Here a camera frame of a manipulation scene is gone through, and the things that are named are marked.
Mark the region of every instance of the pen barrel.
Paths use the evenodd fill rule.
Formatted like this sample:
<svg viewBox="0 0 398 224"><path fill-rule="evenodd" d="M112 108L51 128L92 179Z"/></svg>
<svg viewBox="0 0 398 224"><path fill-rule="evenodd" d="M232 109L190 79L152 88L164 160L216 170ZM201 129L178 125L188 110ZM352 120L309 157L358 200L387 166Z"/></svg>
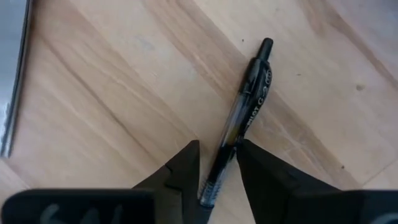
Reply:
<svg viewBox="0 0 398 224"><path fill-rule="evenodd" d="M253 58L239 87L238 96L228 116L217 155L209 176L202 188L200 205L213 208L226 169L236 153L236 146L258 114L269 91L272 80L271 67L267 61L273 41L264 39L257 57Z"/></svg>

